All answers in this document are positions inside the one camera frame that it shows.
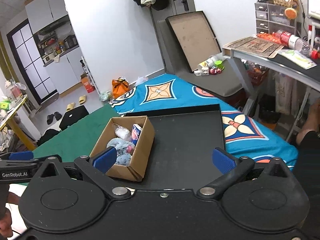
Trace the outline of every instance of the blue gripper pad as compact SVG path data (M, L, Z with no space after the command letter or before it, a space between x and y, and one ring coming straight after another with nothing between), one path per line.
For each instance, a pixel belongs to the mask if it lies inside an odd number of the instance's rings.
M223 174L228 173L236 167L234 159L236 158L221 148L215 148L212 152L212 162Z
M28 161L33 159L33 152L24 151L24 152L11 153L8 159L12 161Z
M91 157L89 163L93 167L97 168L102 173L106 173L117 160L117 150L116 148L110 146L99 154Z

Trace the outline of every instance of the yellow slipper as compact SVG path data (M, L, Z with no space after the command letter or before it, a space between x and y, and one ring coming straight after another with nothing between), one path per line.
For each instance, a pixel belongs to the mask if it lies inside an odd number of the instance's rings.
M87 96L86 95L79 97L79 104L82 105L83 103L86 102L86 100L87 100Z
M69 105L67 105L67 111L72 110L75 107L76 103L71 103Z

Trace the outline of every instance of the blue bedsheet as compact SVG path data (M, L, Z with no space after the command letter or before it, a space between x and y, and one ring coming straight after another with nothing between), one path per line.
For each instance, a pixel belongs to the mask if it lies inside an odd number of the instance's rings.
M249 156L256 162L281 157L291 168L297 149L269 128L175 75L163 74L117 98L111 105L119 114L183 106L220 104L226 150L236 157Z

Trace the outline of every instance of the white cabinet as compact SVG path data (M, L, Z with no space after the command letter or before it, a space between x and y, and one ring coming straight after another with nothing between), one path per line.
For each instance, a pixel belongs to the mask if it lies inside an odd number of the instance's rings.
M75 73L78 81L81 82L81 75L84 73L84 70L80 63L80 60L82 57L82 52L80 47L68 52L66 55L73 69L73 72Z
M48 0L53 20L56 21L61 17L67 15L66 6L64 0Z
M48 0L33 0L26 5L32 33L36 33L53 22Z
M79 83L67 59L67 55L60 57L57 63L50 63L45 69L59 94Z

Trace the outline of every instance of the green cloth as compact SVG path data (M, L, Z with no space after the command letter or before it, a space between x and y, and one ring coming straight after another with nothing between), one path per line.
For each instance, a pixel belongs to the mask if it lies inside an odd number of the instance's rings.
M109 105L101 107L71 125L33 151L34 158L58 154L63 162L89 155L110 118L119 116Z

